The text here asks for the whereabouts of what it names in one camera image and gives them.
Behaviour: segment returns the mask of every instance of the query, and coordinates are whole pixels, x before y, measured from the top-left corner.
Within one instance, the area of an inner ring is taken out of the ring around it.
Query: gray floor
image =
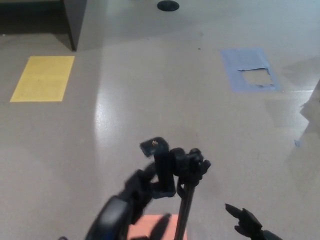
[[[139,143],[198,147],[190,240],[243,239],[224,203],[284,240],[320,238],[320,2],[89,1],[61,103],[9,103],[29,56],[61,36],[0,36],[0,238],[83,239],[106,199],[148,163]],[[262,47],[281,93],[234,93],[219,49]],[[296,147],[294,140],[300,140]],[[179,198],[149,214],[177,213]]]

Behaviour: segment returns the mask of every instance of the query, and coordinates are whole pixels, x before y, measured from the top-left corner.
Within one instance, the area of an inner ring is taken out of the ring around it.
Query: tripod head
[[[176,194],[174,175],[178,177],[177,193],[182,198],[185,194],[182,185],[196,187],[211,166],[199,149],[193,148],[189,153],[180,147],[170,150],[162,137],[142,142],[140,148],[146,157],[154,157],[158,176],[158,182],[152,184],[154,199],[170,198]]]

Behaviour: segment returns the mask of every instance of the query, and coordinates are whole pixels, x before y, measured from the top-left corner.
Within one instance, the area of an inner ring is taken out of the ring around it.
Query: tripod leg
[[[174,240],[183,240],[184,238],[192,199],[195,193],[195,187],[185,184],[183,187],[183,191],[185,195],[181,199]]]

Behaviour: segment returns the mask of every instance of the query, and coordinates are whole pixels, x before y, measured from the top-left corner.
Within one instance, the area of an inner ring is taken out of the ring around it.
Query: blue tape patch
[[[301,146],[300,140],[294,140],[294,145],[299,148]]]
[[[272,71],[262,48],[223,49],[220,51],[229,83],[234,92],[274,92],[281,91],[275,73]],[[265,69],[272,80],[271,84],[248,83],[244,71]]]

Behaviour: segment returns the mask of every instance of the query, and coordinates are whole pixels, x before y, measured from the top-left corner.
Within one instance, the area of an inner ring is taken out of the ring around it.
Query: yellow tape square
[[[31,56],[10,102],[61,102],[74,56]]]

